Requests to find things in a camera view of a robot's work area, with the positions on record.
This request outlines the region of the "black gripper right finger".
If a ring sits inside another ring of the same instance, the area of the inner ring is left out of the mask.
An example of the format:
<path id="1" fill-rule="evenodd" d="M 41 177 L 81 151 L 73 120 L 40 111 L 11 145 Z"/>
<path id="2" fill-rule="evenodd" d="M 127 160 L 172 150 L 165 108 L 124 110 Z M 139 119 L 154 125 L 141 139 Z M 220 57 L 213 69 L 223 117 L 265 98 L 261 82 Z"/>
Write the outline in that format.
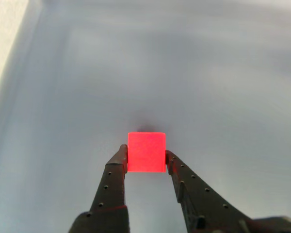
<path id="1" fill-rule="evenodd" d="M 170 151 L 166 151 L 166 165 L 187 232 L 250 232 L 246 224 L 250 218 L 228 203 Z"/>

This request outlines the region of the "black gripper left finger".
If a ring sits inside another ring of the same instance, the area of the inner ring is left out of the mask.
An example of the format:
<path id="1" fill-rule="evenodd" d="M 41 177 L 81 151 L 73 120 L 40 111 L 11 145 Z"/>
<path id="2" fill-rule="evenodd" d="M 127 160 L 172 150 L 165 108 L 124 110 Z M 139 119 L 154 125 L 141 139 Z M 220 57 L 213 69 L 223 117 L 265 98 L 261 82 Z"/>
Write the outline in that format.
<path id="1" fill-rule="evenodd" d="M 129 233 L 124 179 L 128 148 L 123 144 L 106 163 L 90 209 L 71 225 L 70 233 Z"/>

